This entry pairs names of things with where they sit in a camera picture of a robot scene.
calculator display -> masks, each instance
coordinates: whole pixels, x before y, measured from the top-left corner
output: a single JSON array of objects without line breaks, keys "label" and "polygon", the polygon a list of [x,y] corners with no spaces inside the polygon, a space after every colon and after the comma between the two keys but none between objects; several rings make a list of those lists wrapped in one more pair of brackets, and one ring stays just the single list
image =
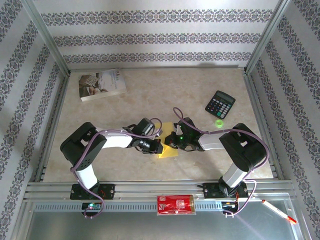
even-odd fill
[{"label": "calculator display", "polygon": [[223,99],[229,101],[230,103],[233,103],[233,102],[234,102],[234,100],[233,100],[232,98],[230,98],[230,97],[228,97],[228,96],[226,96],[226,95],[223,95],[223,94],[221,94],[220,92],[217,92],[216,95],[219,96],[220,98],[223,98]]}]

aluminum frame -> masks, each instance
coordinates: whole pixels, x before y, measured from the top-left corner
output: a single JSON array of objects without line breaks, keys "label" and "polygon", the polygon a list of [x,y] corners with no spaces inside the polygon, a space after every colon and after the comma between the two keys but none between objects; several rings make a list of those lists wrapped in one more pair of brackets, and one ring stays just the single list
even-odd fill
[{"label": "aluminum frame", "polygon": [[[59,67],[62,69],[65,75],[69,75],[70,70],[63,59],[57,45],[55,44],[52,36],[50,35],[48,28],[46,27],[41,15],[37,11],[32,0],[21,0],[23,6],[26,8],[31,19],[34,21],[37,29],[42,35],[45,43],[48,45],[50,52],[53,54],[55,60],[57,61]],[[286,209],[291,211],[291,216],[298,219],[299,225],[292,225],[292,230],[295,233],[296,239],[311,239],[304,216],[301,210],[298,208],[296,194],[290,180],[284,179],[280,165],[276,158],[276,152],[273,147],[270,134],[268,132],[268,127],[263,116],[261,106],[259,104],[258,96],[255,92],[253,82],[250,77],[250,73],[255,67],[261,53],[263,52],[266,44],[270,40],[272,34],[274,33],[277,24],[279,23],[283,13],[285,12],[290,0],[280,0],[277,4],[274,13],[267,24],[266,28],[262,33],[257,46],[255,47],[250,60],[248,61],[244,81],[249,94],[249,98],[253,107],[253,111],[258,123],[260,133],[266,141],[270,149],[270,158],[273,161],[274,170],[277,177],[281,180],[275,179],[256,179],[257,189],[250,200],[261,201],[262,199],[269,201],[284,201]],[[72,72],[85,72],[83,70],[73,70]],[[39,171],[36,176],[36,181],[30,182],[27,185],[23,202],[18,214],[16,224],[12,233],[11,239],[20,240],[26,239],[28,235],[28,230],[31,224],[33,213],[35,212],[37,203],[57,203],[58,205],[63,205],[65,203],[83,203],[90,202],[80,201],[80,200],[70,200],[70,192],[72,184],[75,182],[39,182],[41,180],[41,175],[44,166],[47,164],[49,159],[49,154],[51,151],[54,135],[58,126],[58,121],[60,113],[62,110],[63,102],[67,92],[69,78],[67,79],[65,86],[62,88],[61,95],[57,99],[58,111],[53,116],[52,129],[49,132],[49,142],[45,148],[43,158],[41,159],[39,165]],[[203,195],[203,190],[198,187],[202,183],[216,183],[217,180],[159,180],[159,181],[119,181],[119,182],[103,182],[115,184],[115,195],[113,200],[106,200],[108,203],[154,203],[156,201],[156,196],[158,195],[181,195],[188,194],[194,195],[195,203],[209,203],[212,201],[232,201],[234,198],[222,198],[222,199],[205,199]],[[248,183],[249,193],[253,189],[253,183]]]},{"label": "aluminum frame", "polygon": [[[311,239],[304,218],[296,206],[296,194],[292,182],[290,180],[274,179],[256,179],[256,181],[257,188],[250,201],[259,202],[262,199],[267,201],[284,201],[287,211],[290,211],[290,215],[298,219],[299,224],[291,225],[296,239]],[[115,184],[114,199],[105,200],[106,204],[155,203],[159,195],[193,195],[195,204],[211,204],[213,201],[234,201],[235,198],[204,198],[203,190],[198,185],[217,182],[217,180],[155,180],[102,183]],[[30,182],[27,185],[17,224],[14,227],[11,239],[22,240],[27,238],[33,213],[39,203],[54,203],[58,206],[63,206],[67,203],[92,202],[90,200],[70,199],[70,192],[74,183]],[[247,183],[249,193],[252,191],[253,186],[253,183]],[[240,202],[244,202],[245,200],[245,198],[239,199]],[[203,209],[203,211],[212,211],[212,209]]]},{"label": "aluminum frame", "polygon": [[55,61],[57,62],[60,70],[63,72],[65,76],[68,76],[70,70],[67,66],[65,59],[63,58],[62,54],[60,53],[58,46],[50,34],[48,27],[46,26],[43,18],[41,17],[40,13],[38,12],[35,3],[33,0],[21,0],[21,3],[27,13],[29,14],[32,22],[34,23],[36,29],[39,31],[44,43],[49,48],[50,53],[53,55]]},{"label": "aluminum frame", "polygon": [[264,28],[261,38],[259,39],[257,45],[255,46],[251,57],[246,64],[244,70],[249,75],[252,70],[254,69],[258,59],[260,58],[262,52],[264,51],[266,45],[268,44],[270,38],[274,34],[278,23],[280,22],[283,14],[285,13],[289,3],[291,0],[280,0],[278,4],[276,5],[273,14],[271,16],[271,19],[267,23],[266,27]]}]

beige tabletop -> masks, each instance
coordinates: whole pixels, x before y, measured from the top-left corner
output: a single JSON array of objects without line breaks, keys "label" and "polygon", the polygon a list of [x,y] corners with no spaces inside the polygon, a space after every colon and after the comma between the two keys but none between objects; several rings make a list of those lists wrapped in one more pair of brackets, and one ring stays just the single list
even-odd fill
[{"label": "beige tabletop", "polygon": [[[102,129],[120,129],[142,118],[178,122],[172,108],[178,107],[195,126],[214,131],[216,117],[205,107],[217,90],[236,99],[223,128],[246,124],[260,136],[240,68],[123,69],[127,92],[82,102],[78,81],[83,73],[72,73],[55,133],[45,182],[73,182],[71,163],[60,152],[61,143],[84,122]],[[224,149],[184,152],[158,158],[134,148],[105,148],[93,162],[100,181],[208,180],[219,179],[232,164]],[[269,163],[255,170],[252,178],[272,178]]]}]

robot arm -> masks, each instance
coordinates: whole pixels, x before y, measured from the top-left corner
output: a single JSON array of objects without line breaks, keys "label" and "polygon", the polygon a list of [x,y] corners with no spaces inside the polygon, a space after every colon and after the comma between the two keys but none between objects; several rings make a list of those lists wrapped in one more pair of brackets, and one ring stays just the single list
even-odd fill
[{"label": "robot arm", "polygon": [[[132,124],[118,131],[110,130],[99,134],[92,142],[82,163],[75,170],[75,174],[87,189],[91,189],[98,183],[92,162],[101,149],[134,147],[143,154],[162,153],[163,146],[160,139],[139,137],[147,136],[154,128],[155,125],[149,119],[144,118],[138,125]],[[96,128],[92,123],[85,122],[61,144],[61,152],[71,162],[73,167],[76,166],[83,155],[88,142],[101,130],[100,128]]]},{"label": "robot arm", "polygon": [[[266,157],[265,147],[254,137],[255,134],[243,123],[237,124],[227,133],[204,134],[197,131],[189,117],[174,123],[176,131],[165,138],[164,144],[184,151],[208,151],[212,149],[225,149],[233,161],[228,171],[219,179],[219,191],[224,197],[228,197],[241,184],[244,177],[263,158]],[[98,183],[92,168],[92,162],[103,148],[136,148],[143,154],[161,154],[163,146],[160,139],[151,139],[145,136],[155,128],[155,125],[147,118],[142,119],[138,125],[130,125],[118,131],[107,131],[99,134],[83,161],[75,170],[75,174],[81,183],[92,189]],[[69,136],[60,146],[60,150],[65,158],[75,167],[86,150],[86,145],[92,137],[100,131],[90,122],[84,123],[71,136]]]},{"label": "robot arm", "polygon": [[234,126],[231,129],[233,131],[217,134],[204,134],[197,131],[189,117],[174,123],[174,127],[176,131],[173,131],[164,140],[166,145],[174,149],[182,149],[187,152],[203,152],[212,149],[227,151],[233,164],[219,179],[219,189],[225,197],[233,193],[244,177],[267,155],[265,147],[256,138],[248,135],[255,136],[243,123]]}]

striped wallpaper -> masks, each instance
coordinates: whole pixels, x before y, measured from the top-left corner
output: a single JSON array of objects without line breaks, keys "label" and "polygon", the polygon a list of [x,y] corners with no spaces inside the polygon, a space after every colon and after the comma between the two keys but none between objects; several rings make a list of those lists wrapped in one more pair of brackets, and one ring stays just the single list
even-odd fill
[{"label": "striped wallpaper", "polygon": [[320,0],[293,0],[251,73],[282,172],[320,239]]},{"label": "striped wallpaper", "polygon": [[0,0],[0,16],[0,240],[8,240],[64,76],[19,0]]},{"label": "striped wallpaper", "polygon": [[70,69],[244,67],[278,0],[36,0]]}]

